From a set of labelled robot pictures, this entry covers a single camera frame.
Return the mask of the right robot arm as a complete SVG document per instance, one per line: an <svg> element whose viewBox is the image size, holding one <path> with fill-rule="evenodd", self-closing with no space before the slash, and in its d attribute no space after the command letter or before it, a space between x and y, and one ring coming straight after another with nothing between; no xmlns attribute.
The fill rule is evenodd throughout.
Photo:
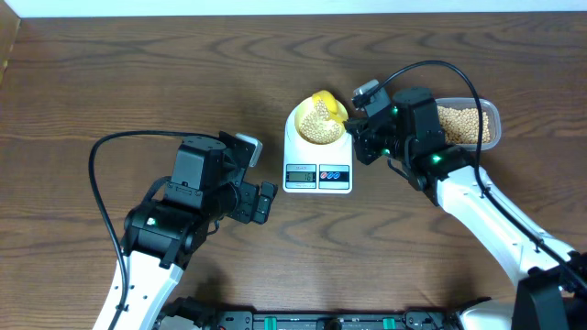
<svg viewBox="0 0 587 330"><path fill-rule="evenodd" d="M427 88L394 96L376 82L352 99L363 118L350 119L357 159L397 160L410 185L462 222L514 284L512 304L469 302L447 316L447 329L583 329L586 326L586 257L538 226L493 184L470 152L451 145Z"/></svg>

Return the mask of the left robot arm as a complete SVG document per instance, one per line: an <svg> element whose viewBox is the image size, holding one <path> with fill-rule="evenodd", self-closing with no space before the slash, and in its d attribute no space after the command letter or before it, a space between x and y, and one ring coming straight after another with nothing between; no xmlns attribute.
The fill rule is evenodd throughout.
<svg viewBox="0 0 587 330"><path fill-rule="evenodd" d="M117 264L97 329L225 329L225 319L191 298L167 300L193 253L220 221L267 222L276 185L244 180L261 142L243 134L179 133L172 175L156 180L112 236Z"/></svg>

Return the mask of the yellow plastic measuring scoop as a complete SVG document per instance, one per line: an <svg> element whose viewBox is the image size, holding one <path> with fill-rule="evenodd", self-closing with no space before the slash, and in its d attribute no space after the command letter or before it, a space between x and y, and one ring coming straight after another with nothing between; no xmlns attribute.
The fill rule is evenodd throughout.
<svg viewBox="0 0 587 330"><path fill-rule="evenodd" d="M315 108L324 109L328 118L342 124L349 119L346 108L340 105L334 95L326 90L319 91L312 95Z"/></svg>

